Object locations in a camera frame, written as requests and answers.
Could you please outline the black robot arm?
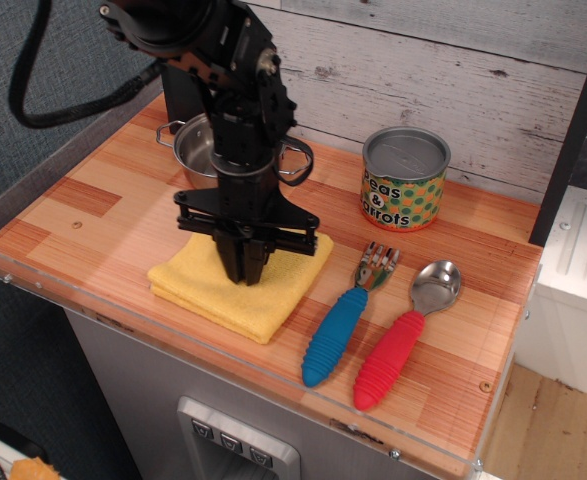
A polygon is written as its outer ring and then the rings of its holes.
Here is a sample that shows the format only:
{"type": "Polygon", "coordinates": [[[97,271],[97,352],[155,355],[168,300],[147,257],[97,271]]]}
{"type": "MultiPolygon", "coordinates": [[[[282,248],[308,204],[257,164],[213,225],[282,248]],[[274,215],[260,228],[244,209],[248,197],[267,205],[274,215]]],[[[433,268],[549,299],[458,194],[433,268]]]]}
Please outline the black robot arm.
{"type": "Polygon", "coordinates": [[[289,137],[296,104],[272,35],[241,1],[106,1],[109,30],[198,82],[213,132],[214,188],[180,191],[180,228],[214,240],[230,280],[259,282],[278,249],[312,255],[319,219],[290,203],[313,169],[312,149],[289,137]]]}

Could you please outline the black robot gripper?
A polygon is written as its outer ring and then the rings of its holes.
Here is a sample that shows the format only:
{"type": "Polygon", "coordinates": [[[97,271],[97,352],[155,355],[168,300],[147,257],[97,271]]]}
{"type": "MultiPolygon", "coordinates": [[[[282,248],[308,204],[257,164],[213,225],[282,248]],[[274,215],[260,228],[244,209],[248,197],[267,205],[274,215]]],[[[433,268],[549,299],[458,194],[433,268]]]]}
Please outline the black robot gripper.
{"type": "Polygon", "coordinates": [[[219,174],[216,187],[179,191],[174,202],[180,209],[180,229],[214,236],[234,283],[245,279],[248,286],[257,284],[275,250],[313,255],[317,249],[319,218],[287,200],[271,171],[219,174]],[[247,241],[244,253],[242,241],[247,241]]]}

